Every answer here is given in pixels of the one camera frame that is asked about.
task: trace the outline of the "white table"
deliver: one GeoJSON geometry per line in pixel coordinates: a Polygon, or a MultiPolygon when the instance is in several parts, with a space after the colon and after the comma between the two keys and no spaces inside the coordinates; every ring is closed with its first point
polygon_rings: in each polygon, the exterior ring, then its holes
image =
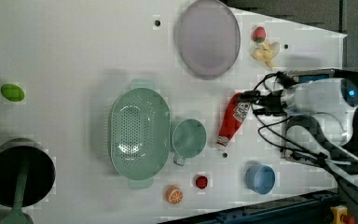
{"type": "Polygon", "coordinates": [[[173,43],[174,26],[192,2],[0,0],[0,86],[11,82],[26,90],[17,104],[0,95],[0,145],[28,137],[56,164],[51,193],[24,209],[34,223],[155,223],[336,185],[324,170],[281,159],[257,135],[253,115],[230,143],[228,158],[213,142],[233,93],[250,90],[269,73],[250,56],[252,28],[263,25],[269,40],[289,45],[275,59],[282,70],[341,68],[344,35],[232,9],[241,29],[240,56],[226,74],[204,81],[189,74],[173,43]],[[173,119],[200,119],[208,134],[198,157],[179,167],[171,153],[153,186],[142,190],[128,188],[107,154],[112,105],[135,77],[155,81],[173,119]],[[270,194],[244,186],[251,161],[276,171],[270,194]],[[199,190],[191,180],[204,173],[210,186],[199,190]],[[182,187],[180,204],[165,202],[170,184],[182,187]]]}

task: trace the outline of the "orange fruit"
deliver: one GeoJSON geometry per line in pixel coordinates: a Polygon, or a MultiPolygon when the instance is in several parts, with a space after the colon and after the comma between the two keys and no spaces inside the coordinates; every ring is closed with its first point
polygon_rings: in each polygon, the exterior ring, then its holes
{"type": "Polygon", "coordinates": [[[183,199],[183,192],[176,186],[172,186],[167,190],[167,201],[169,203],[179,203],[183,199]]]}

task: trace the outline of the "ketchup bottle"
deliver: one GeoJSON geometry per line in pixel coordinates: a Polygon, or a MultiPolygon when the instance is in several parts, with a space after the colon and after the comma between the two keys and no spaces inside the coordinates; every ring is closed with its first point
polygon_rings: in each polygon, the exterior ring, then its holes
{"type": "Polygon", "coordinates": [[[236,103],[240,96],[241,92],[236,93],[228,103],[226,114],[216,142],[217,149],[220,151],[227,150],[229,140],[231,140],[235,132],[240,128],[251,107],[250,103],[236,103]]]}

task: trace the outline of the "black pot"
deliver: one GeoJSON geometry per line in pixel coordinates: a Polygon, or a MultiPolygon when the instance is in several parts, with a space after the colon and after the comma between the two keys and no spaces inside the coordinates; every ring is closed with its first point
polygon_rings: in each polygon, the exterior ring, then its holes
{"type": "Polygon", "coordinates": [[[36,142],[23,138],[11,140],[0,147],[0,204],[13,205],[20,162],[25,155],[29,159],[29,168],[22,206],[38,203],[50,192],[55,167],[41,149],[36,142]]]}

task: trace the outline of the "green colander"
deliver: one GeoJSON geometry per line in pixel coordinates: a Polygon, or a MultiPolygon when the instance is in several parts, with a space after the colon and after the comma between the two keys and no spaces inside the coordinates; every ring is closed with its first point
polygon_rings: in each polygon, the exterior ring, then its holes
{"type": "Polygon", "coordinates": [[[153,83],[134,80],[112,111],[109,155],[132,189],[150,187],[170,152],[170,111],[152,89],[153,83]]]}

